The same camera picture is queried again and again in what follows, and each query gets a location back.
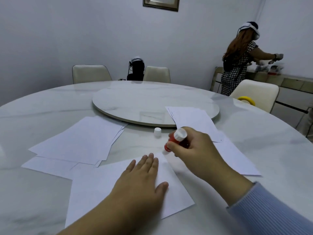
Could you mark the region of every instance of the right hand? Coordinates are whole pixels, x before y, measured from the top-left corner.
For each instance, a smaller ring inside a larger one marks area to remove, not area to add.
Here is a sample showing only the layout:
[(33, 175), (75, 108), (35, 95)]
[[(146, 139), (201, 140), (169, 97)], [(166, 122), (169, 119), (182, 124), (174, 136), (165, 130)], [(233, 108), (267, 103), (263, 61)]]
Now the right hand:
[(279, 61), (279, 60), (282, 60), (284, 58), (283, 54), (275, 54), (275, 55), (276, 55), (276, 58), (274, 59), (275, 61)]
[(232, 170), (217, 151), (209, 135), (189, 127), (183, 128), (187, 131), (189, 148), (174, 142), (167, 142), (166, 145), (193, 174), (212, 184), (218, 175)]

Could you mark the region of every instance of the glove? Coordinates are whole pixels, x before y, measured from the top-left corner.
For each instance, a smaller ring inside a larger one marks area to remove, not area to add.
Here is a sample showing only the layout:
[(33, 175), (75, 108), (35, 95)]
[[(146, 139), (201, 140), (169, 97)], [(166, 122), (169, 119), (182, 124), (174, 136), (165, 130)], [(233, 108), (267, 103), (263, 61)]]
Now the glove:
[(275, 54), (275, 55), (276, 55), (276, 58), (274, 59), (274, 61), (279, 61), (279, 60), (282, 60), (284, 58), (283, 54)]

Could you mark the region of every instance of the black and white dress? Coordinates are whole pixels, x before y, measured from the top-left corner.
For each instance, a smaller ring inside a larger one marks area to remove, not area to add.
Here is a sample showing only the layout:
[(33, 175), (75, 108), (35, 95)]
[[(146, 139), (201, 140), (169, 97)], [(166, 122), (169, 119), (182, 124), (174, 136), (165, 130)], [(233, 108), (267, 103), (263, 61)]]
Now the black and white dress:
[(245, 79), (247, 64), (253, 61), (253, 57), (249, 55), (249, 52), (256, 47), (258, 47), (258, 45), (256, 45), (255, 42), (251, 41), (241, 59), (235, 64), (234, 69), (230, 72), (223, 73), (221, 80), (222, 95), (229, 96), (230, 94), (232, 94), (235, 88), (239, 85), (239, 83)]

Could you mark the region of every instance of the yellow tape roll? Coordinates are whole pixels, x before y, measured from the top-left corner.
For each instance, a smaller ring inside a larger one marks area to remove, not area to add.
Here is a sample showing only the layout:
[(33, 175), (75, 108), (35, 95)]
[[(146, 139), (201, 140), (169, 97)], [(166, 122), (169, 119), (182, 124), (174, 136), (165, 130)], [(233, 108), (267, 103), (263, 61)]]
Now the yellow tape roll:
[(240, 100), (240, 101), (245, 100), (245, 101), (249, 102), (249, 103), (250, 103), (250, 105), (255, 106), (255, 102), (254, 102), (254, 100), (253, 100), (253, 99), (251, 99), (251, 98), (250, 98), (250, 97), (248, 97), (248, 96), (241, 96), (241, 97), (239, 97), (239, 98), (238, 98), (238, 100)]

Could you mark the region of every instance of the white headset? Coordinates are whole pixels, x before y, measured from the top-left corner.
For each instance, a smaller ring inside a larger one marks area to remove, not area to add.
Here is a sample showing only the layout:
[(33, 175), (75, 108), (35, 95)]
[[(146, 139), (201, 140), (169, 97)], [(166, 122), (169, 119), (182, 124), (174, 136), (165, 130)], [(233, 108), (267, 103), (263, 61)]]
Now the white headset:
[(255, 32), (256, 32), (256, 35), (255, 35), (255, 38), (254, 40), (258, 40), (260, 38), (260, 32), (258, 31), (258, 29), (256, 27), (254, 27), (251, 23), (247, 22), (247, 23), (244, 23), (242, 25), (242, 27), (239, 28), (238, 32), (237, 32), (237, 35), (239, 34), (240, 31), (244, 30), (244, 29), (248, 29), (248, 28), (252, 28)]

